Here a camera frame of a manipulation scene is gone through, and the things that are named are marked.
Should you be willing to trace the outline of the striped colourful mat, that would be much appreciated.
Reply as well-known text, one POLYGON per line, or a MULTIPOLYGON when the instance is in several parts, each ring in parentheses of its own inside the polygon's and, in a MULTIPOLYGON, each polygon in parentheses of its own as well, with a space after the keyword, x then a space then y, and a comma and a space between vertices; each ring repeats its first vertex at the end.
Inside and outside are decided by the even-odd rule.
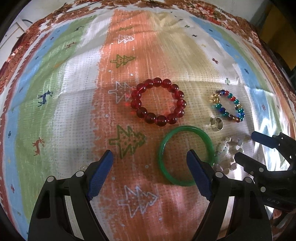
POLYGON ((250 135, 295 137, 295 100, 252 43, 182 9, 134 4, 43 23, 25 51, 1 68, 1 206, 27 239, 46 178, 71 177, 114 154, 92 208, 110 240, 191 240, 208 201, 196 186, 171 184, 158 149, 176 126, 232 140, 272 171, 288 168, 250 135), (131 92, 170 79, 185 115, 159 127, 137 117, 131 92))

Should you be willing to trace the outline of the floral brown bedsheet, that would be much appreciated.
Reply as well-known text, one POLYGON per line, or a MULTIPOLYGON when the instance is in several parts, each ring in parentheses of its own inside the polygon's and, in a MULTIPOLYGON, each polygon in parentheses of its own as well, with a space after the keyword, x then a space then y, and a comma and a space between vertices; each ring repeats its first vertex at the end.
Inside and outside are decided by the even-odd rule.
POLYGON ((19 50, 27 50, 29 44, 36 39, 35 35, 38 34, 43 23, 51 25, 57 22, 62 14, 74 16, 78 13, 89 13, 90 7, 93 4, 96 5, 97 9, 114 9, 118 6, 128 6, 132 4, 143 8, 182 9, 198 18, 224 27, 254 44, 262 52, 264 60, 273 70, 281 85, 289 95, 289 98, 295 100, 295 88, 288 83, 287 78, 280 70, 280 64, 278 60, 276 60, 274 52, 267 45, 267 42, 262 37, 258 36, 254 26, 247 20, 238 16, 233 16, 206 1, 74 1, 73 3, 65 3, 47 16, 38 19, 28 28, 28 30, 21 34, 9 50, 9 55, 12 55, 19 50))

